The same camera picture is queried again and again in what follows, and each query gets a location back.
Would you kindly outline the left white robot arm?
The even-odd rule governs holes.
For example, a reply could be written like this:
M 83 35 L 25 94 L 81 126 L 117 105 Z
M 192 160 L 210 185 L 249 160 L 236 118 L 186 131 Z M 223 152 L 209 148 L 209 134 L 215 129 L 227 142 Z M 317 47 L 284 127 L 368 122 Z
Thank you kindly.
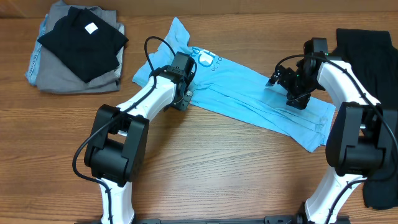
M 187 108 L 196 68 L 191 56 L 177 52 L 170 65 L 151 71 L 147 84 L 131 99 L 97 110 L 90 136 L 73 156 L 72 169 L 99 185 L 99 223 L 134 223 L 132 183 L 144 162 L 150 122 L 161 110 Z

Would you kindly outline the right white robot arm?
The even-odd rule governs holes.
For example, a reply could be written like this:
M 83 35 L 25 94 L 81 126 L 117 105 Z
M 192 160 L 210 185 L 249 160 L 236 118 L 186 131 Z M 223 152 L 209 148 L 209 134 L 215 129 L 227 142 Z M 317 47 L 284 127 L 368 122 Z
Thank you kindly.
M 387 166 L 397 149 L 397 110 L 381 105 L 355 77 L 351 64 L 329 53 L 325 38 L 312 38 L 298 55 L 297 70 L 280 62 L 267 86 L 281 85 L 287 105 L 303 110 L 314 90 L 324 90 L 338 109 L 326 142 L 329 168 L 291 223 L 349 223 L 339 211 L 357 186 Z

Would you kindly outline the light blue printed t-shirt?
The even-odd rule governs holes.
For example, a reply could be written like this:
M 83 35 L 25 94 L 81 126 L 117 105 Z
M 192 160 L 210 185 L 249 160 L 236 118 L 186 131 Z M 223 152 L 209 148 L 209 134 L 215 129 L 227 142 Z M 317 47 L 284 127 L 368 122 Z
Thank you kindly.
M 198 68 L 188 89 L 191 104 L 245 123 L 290 136 L 307 151 L 326 144 L 335 106 L 311 98 L 304 110 L 287 105 L 287 92 L 279 85 L 267 87 L 268 78 L 209 50 L 191 47 L 190 34 L 174 18 L 165 41 L 149 55 L 134 75 L 144 86 L 153 68 L 171 64 L 174 52 L 189 54 Z

